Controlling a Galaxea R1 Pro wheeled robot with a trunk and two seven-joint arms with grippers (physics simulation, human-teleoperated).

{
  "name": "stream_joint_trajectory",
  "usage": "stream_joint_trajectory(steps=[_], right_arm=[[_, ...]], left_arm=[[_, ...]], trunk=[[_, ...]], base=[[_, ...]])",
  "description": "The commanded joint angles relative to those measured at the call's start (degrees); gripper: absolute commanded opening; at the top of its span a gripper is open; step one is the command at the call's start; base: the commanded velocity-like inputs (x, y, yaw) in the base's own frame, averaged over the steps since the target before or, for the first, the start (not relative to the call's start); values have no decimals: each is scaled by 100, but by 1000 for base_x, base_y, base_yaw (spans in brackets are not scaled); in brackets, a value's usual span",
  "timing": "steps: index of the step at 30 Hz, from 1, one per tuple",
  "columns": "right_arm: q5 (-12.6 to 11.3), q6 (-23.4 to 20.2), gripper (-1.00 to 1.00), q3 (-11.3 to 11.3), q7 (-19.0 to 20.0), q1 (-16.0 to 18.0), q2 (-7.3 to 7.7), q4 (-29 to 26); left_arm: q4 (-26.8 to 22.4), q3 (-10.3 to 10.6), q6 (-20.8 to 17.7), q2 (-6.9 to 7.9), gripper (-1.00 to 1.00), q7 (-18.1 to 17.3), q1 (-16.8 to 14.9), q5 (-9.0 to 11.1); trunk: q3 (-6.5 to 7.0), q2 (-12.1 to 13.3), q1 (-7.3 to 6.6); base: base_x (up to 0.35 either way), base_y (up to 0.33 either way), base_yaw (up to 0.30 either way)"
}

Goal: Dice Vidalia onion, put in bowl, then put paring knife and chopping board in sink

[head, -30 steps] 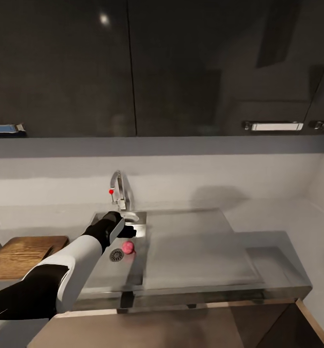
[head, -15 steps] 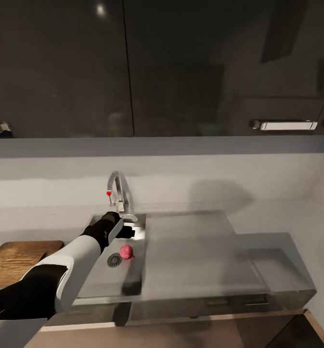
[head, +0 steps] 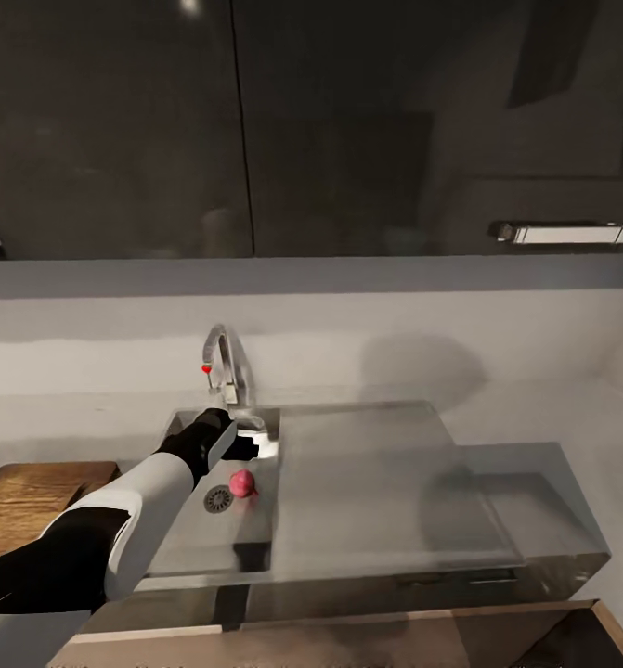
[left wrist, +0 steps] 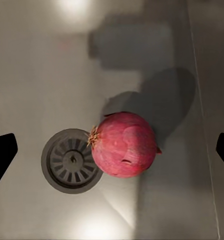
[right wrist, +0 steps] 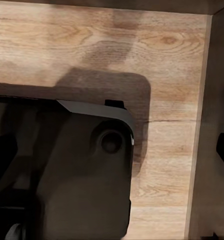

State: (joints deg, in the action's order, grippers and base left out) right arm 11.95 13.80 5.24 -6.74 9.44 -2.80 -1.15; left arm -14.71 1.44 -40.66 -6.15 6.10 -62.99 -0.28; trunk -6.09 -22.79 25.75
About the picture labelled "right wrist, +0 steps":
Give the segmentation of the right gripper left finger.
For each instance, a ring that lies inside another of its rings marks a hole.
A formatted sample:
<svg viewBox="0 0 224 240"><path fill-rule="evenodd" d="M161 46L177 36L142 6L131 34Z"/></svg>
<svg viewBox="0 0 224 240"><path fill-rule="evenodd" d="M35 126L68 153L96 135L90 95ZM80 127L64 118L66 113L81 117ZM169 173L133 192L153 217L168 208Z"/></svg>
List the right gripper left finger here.
<svg viewBox="0 0 224 240"><path fill-rule="evenodd" d="M18 144L14 133L0 136L0 180L18 153Z"/></svg>

